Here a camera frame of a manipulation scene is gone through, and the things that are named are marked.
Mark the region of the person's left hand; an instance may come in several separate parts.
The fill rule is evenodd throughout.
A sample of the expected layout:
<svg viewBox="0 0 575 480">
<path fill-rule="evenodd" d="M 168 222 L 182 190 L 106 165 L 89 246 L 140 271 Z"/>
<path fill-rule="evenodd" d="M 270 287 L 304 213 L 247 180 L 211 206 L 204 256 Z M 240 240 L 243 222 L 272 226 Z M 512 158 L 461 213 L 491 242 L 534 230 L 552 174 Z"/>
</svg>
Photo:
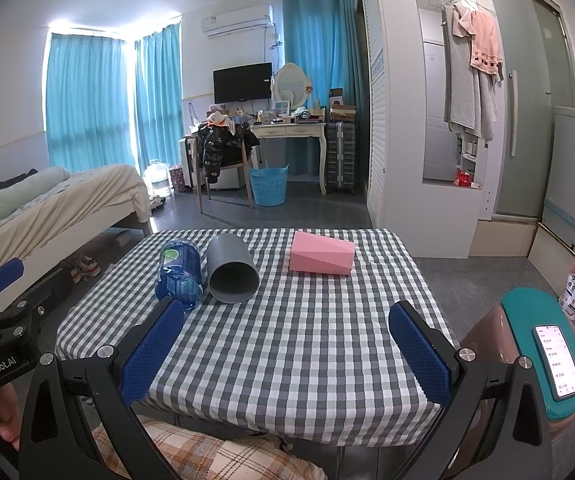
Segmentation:
<svg viewBox="0 0 575 480">
<path fill-rule="evenodd" d="M 16 450 L 20 448 L 22 413 L 12 384 L 0 388 L 0 438 Z"/>
</svg>

